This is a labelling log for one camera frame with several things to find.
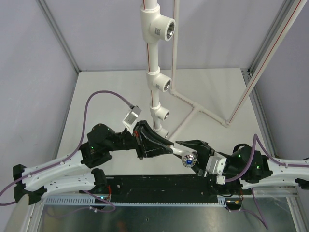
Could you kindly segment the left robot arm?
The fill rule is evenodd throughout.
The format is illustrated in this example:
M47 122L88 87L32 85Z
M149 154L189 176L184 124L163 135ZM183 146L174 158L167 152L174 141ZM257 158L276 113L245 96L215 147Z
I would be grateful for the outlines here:
M97 124L87 134L88 141L73 155L52 160L36 167L22 164L13 167L14 199L29 196L30 205L48 195L84 190L92 194L109 191L105 173L99 166L112 159L111 152L135 150L139 159L171 154L174 143L158 135L147 123L137 122L133 132L115 132Z

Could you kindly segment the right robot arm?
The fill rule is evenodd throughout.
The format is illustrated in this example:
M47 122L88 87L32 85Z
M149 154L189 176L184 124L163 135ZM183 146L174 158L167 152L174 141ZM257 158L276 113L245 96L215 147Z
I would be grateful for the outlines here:
M208 186L219 194L235 194L258 187L309 188L308 159L277 159L265 149L258 151L248 144L238 144L230 155L215 151L200 140L178 144L192 151L174 148L173 154L181 159L183 166L205 178Z

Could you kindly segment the white PVC pipe frame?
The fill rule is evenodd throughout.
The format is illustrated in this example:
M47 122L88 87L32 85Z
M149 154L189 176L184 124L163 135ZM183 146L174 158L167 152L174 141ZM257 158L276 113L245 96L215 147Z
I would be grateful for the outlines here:
M142 35L152 98L169 90L229 127L305 7L304 0L143 0ZM246 68L249 82L227 116L177 89L179 69Z

